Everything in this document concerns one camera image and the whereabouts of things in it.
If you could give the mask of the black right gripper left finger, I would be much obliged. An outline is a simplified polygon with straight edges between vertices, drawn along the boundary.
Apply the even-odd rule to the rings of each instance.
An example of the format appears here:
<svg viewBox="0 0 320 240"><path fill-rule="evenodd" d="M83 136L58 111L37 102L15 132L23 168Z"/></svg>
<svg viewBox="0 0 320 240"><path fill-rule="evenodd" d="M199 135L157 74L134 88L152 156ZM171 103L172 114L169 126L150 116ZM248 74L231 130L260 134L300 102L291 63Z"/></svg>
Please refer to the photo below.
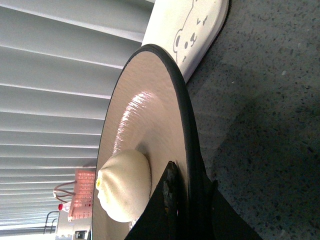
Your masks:
<svg viewBox="0 0 320 240"><path fill-rule="evenodd" d="M182 240L186 237L187 196L177 165L169 161L127 240Z"/></svg>

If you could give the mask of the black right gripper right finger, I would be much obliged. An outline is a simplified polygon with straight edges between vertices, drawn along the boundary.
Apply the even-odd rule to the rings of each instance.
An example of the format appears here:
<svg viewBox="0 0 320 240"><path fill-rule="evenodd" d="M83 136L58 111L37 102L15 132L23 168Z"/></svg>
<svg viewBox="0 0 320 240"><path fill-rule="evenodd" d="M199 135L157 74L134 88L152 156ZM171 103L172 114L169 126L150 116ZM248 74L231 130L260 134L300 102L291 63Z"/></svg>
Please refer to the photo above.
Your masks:
<svg viewBox="0 0 320 240"><path fill-rule="evenodd" d="M231 207L218 190L218 182L204 179L204 190L209 211L210 240L260 240L254 231Z"/></svg>

